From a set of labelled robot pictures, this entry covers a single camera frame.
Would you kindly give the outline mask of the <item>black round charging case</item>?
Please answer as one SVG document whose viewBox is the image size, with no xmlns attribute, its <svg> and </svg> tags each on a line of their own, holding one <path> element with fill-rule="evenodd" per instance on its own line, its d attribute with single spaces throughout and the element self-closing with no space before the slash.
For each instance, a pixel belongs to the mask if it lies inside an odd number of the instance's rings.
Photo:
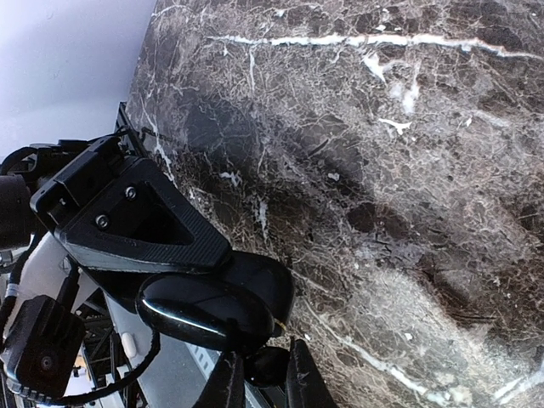
<svg viewBox="0 0 544 408">
<path fill-rule="evenodd" d="M 135 306 L 152 330 L 217 351 L 252 354 L 286 330 L 295 297 L 291 271 L 263 255 L 235 251 L 209 275 L 146 279 Z"/>
</svg>

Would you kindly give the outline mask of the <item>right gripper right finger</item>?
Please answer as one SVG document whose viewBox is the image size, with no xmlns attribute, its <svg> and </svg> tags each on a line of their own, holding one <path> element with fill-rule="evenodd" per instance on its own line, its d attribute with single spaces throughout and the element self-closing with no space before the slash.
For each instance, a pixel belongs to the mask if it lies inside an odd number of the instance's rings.
<svg viewBox="0 0 544 408">
<path fill-rule="evenodd" d="M 307 343 L 294 337 L 286 369 L 286 402 L 291 408 L 337 408 Z"/>
</svg>

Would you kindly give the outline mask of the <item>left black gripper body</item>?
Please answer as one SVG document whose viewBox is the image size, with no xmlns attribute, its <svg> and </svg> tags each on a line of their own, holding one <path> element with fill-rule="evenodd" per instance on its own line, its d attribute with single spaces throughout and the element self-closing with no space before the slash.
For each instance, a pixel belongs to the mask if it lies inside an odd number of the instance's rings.
<svg viewBox="0 0 544 408">
<path fill-rule="evenodd" d="M 31 198 L 31 209 L 56 238 L 121 177 L 147 156 L 133 135 L 97 139 L 50 178 Z"/>
</svg>

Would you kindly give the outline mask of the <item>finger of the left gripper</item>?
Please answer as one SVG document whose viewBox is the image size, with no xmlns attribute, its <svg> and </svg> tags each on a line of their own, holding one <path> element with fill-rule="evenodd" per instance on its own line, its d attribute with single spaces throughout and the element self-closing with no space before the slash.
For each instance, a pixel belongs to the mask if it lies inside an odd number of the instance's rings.
<svg viewBox="0 0 544 408">
<path fill-rule="evenodd" d="M 116 272 L 211 272 L 228 240 L 150 159 L 138 158 L 54 231 L 83 267 Z"/>
</svg>

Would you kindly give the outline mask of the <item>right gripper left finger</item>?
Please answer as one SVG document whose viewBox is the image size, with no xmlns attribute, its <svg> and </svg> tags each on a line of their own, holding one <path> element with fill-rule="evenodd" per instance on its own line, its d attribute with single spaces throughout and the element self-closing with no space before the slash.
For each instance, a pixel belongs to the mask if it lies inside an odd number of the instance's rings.
<svg viewBox="0 0 544 408">
<path fill-rule="evenodd" d="M 242 408 L 245 406 L 243 359 L 235 352 L 223 352 L 194 408 Z"/>
</svg>

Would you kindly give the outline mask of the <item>black earbud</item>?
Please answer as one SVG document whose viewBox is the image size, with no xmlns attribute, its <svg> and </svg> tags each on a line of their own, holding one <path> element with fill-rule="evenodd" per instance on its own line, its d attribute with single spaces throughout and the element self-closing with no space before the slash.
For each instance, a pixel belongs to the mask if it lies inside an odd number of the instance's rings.
<svg viewBox="0 0 544 408">
<path fill-rule="evenodd" d="M 265 346 L 244 359 L 244 377 L 257 388 L 279 387 L 286 381 L 290 353 L 285 348 Z"/>
</svg>

